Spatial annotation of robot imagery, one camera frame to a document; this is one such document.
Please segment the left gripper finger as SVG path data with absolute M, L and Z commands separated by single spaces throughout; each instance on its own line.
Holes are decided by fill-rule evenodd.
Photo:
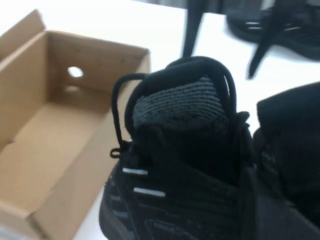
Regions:
M 251 167 L 243 170 L 243 238 L 299 240 L 300 225 L 290 209 L 260 181 Z

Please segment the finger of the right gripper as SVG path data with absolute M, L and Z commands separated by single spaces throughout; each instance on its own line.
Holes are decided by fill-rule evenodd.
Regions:
M 203 0 L 188 0 L 187 1 L 187 19 L 186 30 L 183 47 L 183 57 L 190 57 L 193 53 L 199 26 L 204 14 Z
M 248 70 L 248 79 L 252 79 L 255 76 L 255 72 L 258 69 L 259 64 L 261 63 L 268 49 L 271 47 L 273 43 L 273 39 L 278 34 L 277 18 L 278 18 L 278 1 L 275 0 L 271 10 L 269 21 L 266 24 L 266 26 L 263 28 L 263 33 L 258 42 L 257 49 L 250 62 L 249 70 Z

